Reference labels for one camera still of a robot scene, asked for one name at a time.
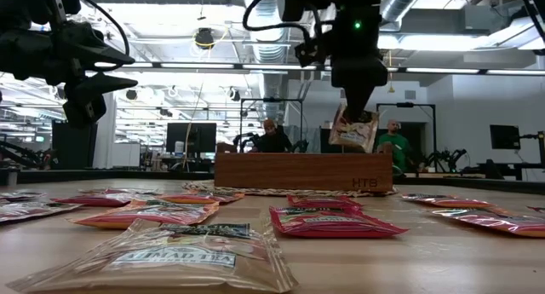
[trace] woven placemat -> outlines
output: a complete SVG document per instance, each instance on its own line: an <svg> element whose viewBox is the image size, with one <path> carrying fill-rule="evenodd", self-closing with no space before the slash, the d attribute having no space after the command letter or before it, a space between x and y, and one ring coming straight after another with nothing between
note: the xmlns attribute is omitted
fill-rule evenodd
<svg viewBox="0 0 545 294"><path fill-rule="evenodd" d="M186 182L182 184L185 189L206 190L209 192L242 192L247 195L260 196L348 196L348 197L383 197L396 194L398 191L394 187L393 191L378 193L378 192L362 192L362 191L317 191L317 190L289 190L276 188L235 188L235 187L215 187L214 180Z"/></svg>

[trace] wooden box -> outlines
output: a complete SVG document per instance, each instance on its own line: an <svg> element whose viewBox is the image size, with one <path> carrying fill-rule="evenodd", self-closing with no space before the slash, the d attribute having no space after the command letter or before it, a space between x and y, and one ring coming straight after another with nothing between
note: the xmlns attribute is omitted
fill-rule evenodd
<svg viewBox="0 0 545 294"><path fill-rule="evenodd" d="M392 190L390 154L217 153L217 187Z"/></svg>

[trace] ceiling light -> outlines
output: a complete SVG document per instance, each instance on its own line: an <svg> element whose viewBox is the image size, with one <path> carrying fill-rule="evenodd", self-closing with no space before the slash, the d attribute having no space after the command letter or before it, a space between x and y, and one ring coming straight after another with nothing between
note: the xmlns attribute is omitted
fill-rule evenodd
<svg viewBox="0 0 545 294"><path fill-rule="evenodd" d="M456 69L456 68L407 68L407 72L417 73L451 73L451 74L475 74L479 69Z"/></svg>
<svg viewBox="0 0 545 294"><path fill-rule="evenodd" d="M2 134L8 136L34 136L34 133L25 133L25 132L2 132Z"/></svg>
<svg viewBox="0 0 545 294"><path fill-rule="evenodd" d="M153 64L152 63L134 63L134 64L123 65L123 67L127 67L127 68L152 68Z"/></svg>
<svg viewBox="0 0 545 294"><path fill-rule="evenodd" d="M127 99L129 99L130 101L135 101L138 98L138 94L136 93L136 90L129 89L125 93L125 97L127 97Z"/></svg>
<svg viewBox="0 0 545 294"><path fill-rule="evenodd" d="M39 104L21 104L21 105L2 105L2 107L29 107L29 108L62 108L62 105L39 105Z"/></svg>
<svg viewBox="0 0 545 294"><path fill-rule="evenodd" d="M192 69L233 69L233 64L208 64L208 63L163 63L163 68L192 68Z"/></svg>
<svg viewBox="0 0 545 294"><path fill-rule="evenodd" d="M274 47L290 47L291 43L279 43L279 42L267 42L267 41L260 41L260 42L242 42L243 46L274 46Z"/></svg>
<svg viewBox="0 0 545 294"><path fill-rule="evenodd" d="M379 49L398 49L399 40L394 35L381 35L378 38L378 48Z"/></svg>
<svg viewBox="0 0 545 294"><path fill-rule="evenodd" d="M268 65L268 64L248 64L243 65L243 69L255 69L255 70L281 70L281 71L289 71L289 70L317 70L317 67L315 65L301 67L298 65Z"/></svg>
<svg viewBox="0 0 545 294"><path fill-rule="evenodd" d="M409 35L401 39L400 49L421 51L469 51L481 43L480 37L463 35Z"/></svg>
<svg viewBox="0 0 545 294"><path fill-rule="evenodd" d="M158 107L125 107L118 106L119 110L157 110Z"/></svg>
<svg viewBox="0 0 545 294"><path fill-rule="evenodd" d="M490 69L486 74L489 75L502 75L502 76L545 76L545 71L536 70L509 70L509 69Z"/></svg>

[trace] person in green shirt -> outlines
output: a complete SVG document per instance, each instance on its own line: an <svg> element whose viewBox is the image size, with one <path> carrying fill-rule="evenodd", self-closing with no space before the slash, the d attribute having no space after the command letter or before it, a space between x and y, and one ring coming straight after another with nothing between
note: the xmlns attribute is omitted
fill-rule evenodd
<svg viewBox="0 0 545 294"><path fill-rule="evenodd" d="M396 120L388 120L388 132L378 139L377 149L383 151L384 144L392 145L393 164L403 172L407 171L407 154L411 151L409 141L399 131L399 124Z"/></svg>

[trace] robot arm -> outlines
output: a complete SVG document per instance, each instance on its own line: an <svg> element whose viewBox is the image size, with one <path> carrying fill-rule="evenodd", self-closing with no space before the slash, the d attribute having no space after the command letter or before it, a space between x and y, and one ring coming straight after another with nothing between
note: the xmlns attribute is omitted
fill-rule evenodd
<svg viewBox="0 0 545 294"><path fill-rule="evenodd" d="M295 27L303 31L305 42L295 48L295 55L301 66L312 63L325 64L330 58L331 85L344 88L347 96L347 115L352 121L359 121L361 114L376 86L387 83L387 68L377 48L381 0L278 0L278 11L282 21L274 26L249 26L251 10L261 0L255 0L244 14L243 25L248 31L265 31L279 27ZM535 11L531 0L524 0L529 12ZM319 9L331 4L336 6L334 20L320 20ZM533 0L537 12L545 14L545 0ZM312 11L316 19L316 37L310 37L307 29L296 22L304 11ZM545 34L535 14L531 14L536 28L545 41ZM322 25L332 29L322 33Z"/></svg>
<svg viewBox="0 0 545 294"><path fill-rule="evenodd" d="M105 44L102 33L89 23L66 19L66 14L77 14L80 9L79 0L0 0L0 71L12 73L19 80L34 77L45 79L49 85L65 83L66 117L72 126L82 128L106 112L102 94L136 86L137 82L103 73L135 62L129 56L129 43L125 40L123 54ZM49 23L52 30L30 31L31 22ZM99 68L97 62L114 66ZM98 73L87 77L88 70Z"/></svg>

